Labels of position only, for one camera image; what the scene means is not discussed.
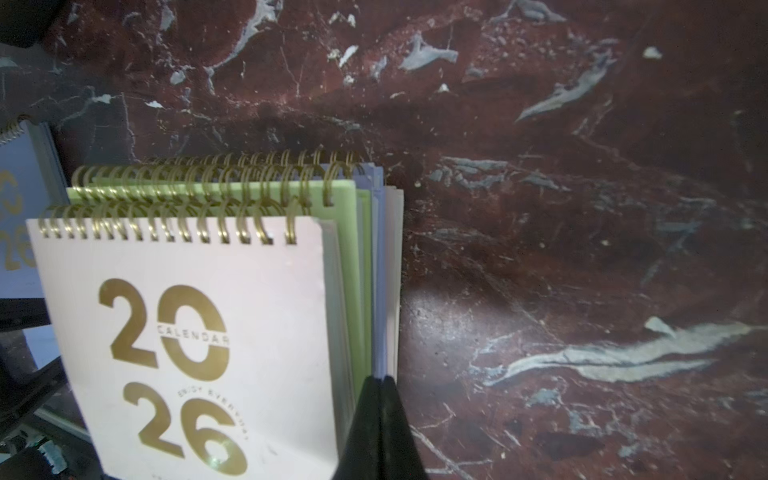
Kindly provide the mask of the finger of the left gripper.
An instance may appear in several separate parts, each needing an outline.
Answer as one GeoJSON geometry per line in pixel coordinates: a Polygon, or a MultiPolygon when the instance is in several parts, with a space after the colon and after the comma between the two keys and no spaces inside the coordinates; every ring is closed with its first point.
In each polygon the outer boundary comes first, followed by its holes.
{"type": "MultiPolygon", "coordinates": [[[[42,298],[1,300],[2,333],[50,325],[42,298]]],[[[66,383],[67,376],[59,356],[22,382],[1,363],[1,437],[8,437],[66,383]]]]}

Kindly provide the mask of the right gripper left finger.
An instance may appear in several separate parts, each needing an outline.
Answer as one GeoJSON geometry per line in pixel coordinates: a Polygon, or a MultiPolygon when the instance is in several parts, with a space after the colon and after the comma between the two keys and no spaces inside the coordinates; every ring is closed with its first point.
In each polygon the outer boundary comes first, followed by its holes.
{"type": "Polygon", "coordinates": [[[363,383],[353,422],[333,480],[378,480],[381,472],[381,381],[363,383]]]}

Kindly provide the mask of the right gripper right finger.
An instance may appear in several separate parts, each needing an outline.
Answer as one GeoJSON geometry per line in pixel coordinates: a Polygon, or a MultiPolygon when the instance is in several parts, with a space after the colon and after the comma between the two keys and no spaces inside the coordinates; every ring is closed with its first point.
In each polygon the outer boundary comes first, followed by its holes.
{"type": "Polygon", "coordinates": [[[397,384],[391,376],[381,382],[380,414],[380,478],[427,480],[397,384]]]}

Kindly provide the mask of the pink calendar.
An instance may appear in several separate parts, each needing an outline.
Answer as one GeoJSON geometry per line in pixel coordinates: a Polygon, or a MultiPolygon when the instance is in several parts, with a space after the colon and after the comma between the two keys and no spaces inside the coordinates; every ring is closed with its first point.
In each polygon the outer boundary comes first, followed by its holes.
{"type": "Polygon", "coordinates": [[[61,360],[116,479],[329,479],[336,225],[292,214],[27,223],[61,360]]]}

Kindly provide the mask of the purple calendar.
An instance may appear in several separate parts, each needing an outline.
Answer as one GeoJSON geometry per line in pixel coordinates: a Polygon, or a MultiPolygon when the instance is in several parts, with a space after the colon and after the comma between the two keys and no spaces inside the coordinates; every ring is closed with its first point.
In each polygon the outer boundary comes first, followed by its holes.
{"type": "Polygon", "coordinates": [[[43,296],[26,221],[68,202],[49,125],[26,115],[1,128],[1,298],[43,296]]]}
{"type": "MultiPolygon", "coordinates": [[[[193,160],[195,163],[206,163],[212,159],[217,159],[219,162],[229,161],[231,163],[238,163],[243,158],[254,158],[259,163],[329,164],[339,161],[357,167],[353,172],[356,177],[356,183],[367,186],[372,195],[373,322],[371,341],[372,365],[369,374],[371,376],[374,366],[374,326],[380,313],[385,310],[384,307],[380,306],[379,302],[386,293],[384,283],[386,275],[383,268],[378,264],[383,258],[384,247],[384,242],[380,236],[383,232],[384,222],[384,202],[381,197],[385,192],[385,188],[380,168],[370,163],[361,164],[357,162],[355,155],[351,152],[344,155],[333,153],[328,158],[325,158],[322,152],[316,151],[313,154],[301,153],[297,159],[291,159],[288,152],[283,153],[281,157],[276,157],[275,155],[262,157],[259,154],[254,154],[241,155],[239,157],[226,155],[207,159],[188,159],[193,160]]],[[[223,215],[228,218],[230,227],[236,226],[235,218],[226,214],[223,215]]],[[[301,253],[300,249],[301,247],[307,247],[312,252],[324,251],[330,253],[333,257],[329,260],[329,265],[337,266],[340,269],[337,232],[331,222],[304,216],[298,212],[290,213],[287,216],[269,215],[267,217],[261,221],[256,221],[253,218],[247,219],[245,222],[246,230],[248,233],[254,234],[259,225],[265,224],[268,236],[275,239],[277,245],[270,247],[265,241],[257,241],[256,246],[262,251],[260,255],[255,253],[246,253],[240,256],[235,254],[228,255],[223,266],[223,272],[219,277],[224,289],[240,294],[253,302],[265,301],[271,318],[296,320],[299,317],[299,300],[303,299],[306,293],[316,293],[320,281],[318,277],[307,277],[306,274],[311,264],[307,256],[301,253]],[[267,217],[272,217],[274,219],[273,222],[266,224],[267,217]]],[[[350,375],[350,359],[344,339],[346,334],[346,314],[341,271],[333,278],[327,280],[326,291],[332,299],[339,300],[342,303],[338,310],[328,315],[329,320],[339,321],[342,329],[341,345],[332,347],[330,351],[333,355],[342,353],[348,355],[346,364],[350,375]]]]}
{"type": "Polygon", "coordinates": [[[386,187],[386,278],[387,320],[386,340],[387,375],[397,380],[400,300],[402,288],[402,241],[403,241],[404,193],[392,186],[386,187]]]}

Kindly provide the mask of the green calendar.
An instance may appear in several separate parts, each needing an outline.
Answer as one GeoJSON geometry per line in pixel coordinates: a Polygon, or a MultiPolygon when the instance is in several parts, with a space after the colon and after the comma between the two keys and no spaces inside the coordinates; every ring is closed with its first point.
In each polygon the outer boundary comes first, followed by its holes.
{"type": "Polygon", "coordinates": [[[259,163],[254,158],[85,166],[73,175],[67,190],[73,211],[64,218],[76,220],[79,235],[85,233],[85,216],[92,214],[97,237],[134,233],[152,241],[189,240],[196,222],[220,214],[236,220],[234,230],[220,231],[224,240],[251,239],[245,230],[249,218],[298,212],[331,222],[338,236],[349,378],[354,393],[360,393],[372,365],[372,195],[356,183],[356,168],[339,161],[259,163]]]}

